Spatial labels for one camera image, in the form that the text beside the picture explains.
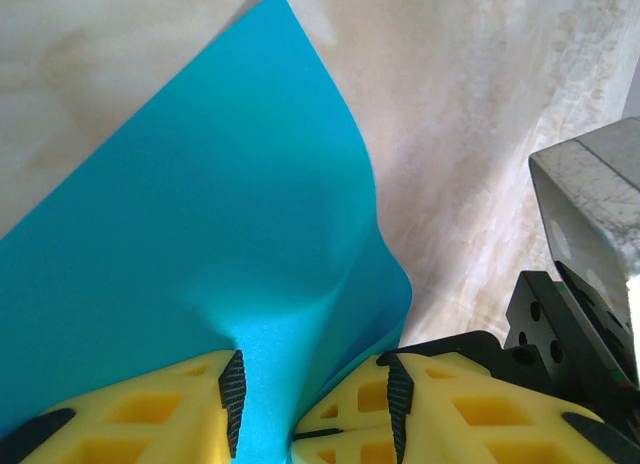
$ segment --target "blue foam sheet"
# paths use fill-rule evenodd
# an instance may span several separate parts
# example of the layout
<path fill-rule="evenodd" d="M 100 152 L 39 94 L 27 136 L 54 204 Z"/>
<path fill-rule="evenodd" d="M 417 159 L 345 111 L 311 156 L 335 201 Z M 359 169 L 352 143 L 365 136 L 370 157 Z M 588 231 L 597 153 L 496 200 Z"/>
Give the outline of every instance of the blue foam sheet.
<path fill-rule="evenodd" d="M 240 348 L 236 462 L 280 464 L 323 386 L 397 343 L 409 302 L 358 129 L 286 1 L 265 0 L 0 241 L 0 435 Z"/>

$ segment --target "white marble surface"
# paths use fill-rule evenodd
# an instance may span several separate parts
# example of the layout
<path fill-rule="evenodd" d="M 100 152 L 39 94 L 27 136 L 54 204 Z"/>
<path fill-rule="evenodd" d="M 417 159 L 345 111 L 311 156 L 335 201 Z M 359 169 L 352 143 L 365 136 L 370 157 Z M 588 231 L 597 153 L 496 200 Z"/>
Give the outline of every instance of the white marble surface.
<path fill-rule="evenodd" d="M 0 0 L 0 235 L 186 64 L 244 0 Z M 640 0 L 289 0 L 358 122 L 405 340 L 504 335 L 548 268 L 527 156 L 620 118 Z"/>

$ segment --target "beige backdrop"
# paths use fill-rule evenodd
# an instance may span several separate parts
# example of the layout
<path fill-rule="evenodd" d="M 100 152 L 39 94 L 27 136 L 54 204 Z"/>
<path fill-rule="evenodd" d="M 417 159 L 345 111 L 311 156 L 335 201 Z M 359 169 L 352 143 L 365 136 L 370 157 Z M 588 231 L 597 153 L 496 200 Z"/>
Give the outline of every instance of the beige backdrop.
<path fill-rule="evenodd" d="M 0 0 L 0 235 L 243 1 Z M 620 118 L 640 0 L 289 2 L 367 142 L 405 340 L 504 335 L 518 272 L 549 266 L 527 156 Z"/>

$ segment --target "marble background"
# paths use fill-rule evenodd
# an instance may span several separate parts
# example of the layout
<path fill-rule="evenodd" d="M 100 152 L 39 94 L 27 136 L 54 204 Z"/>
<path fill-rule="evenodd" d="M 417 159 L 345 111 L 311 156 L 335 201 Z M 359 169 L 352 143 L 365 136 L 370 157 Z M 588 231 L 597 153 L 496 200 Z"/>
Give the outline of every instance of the marble background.
<path fill-rule="evenodd" d="M 245 0 L 0 0 L 0 236 Z M 409 273 L 406 342 L 504 336 L 550 261 L 534 150 L 618 120 L 640 0 L 289 0 L 364 135 Z"/>

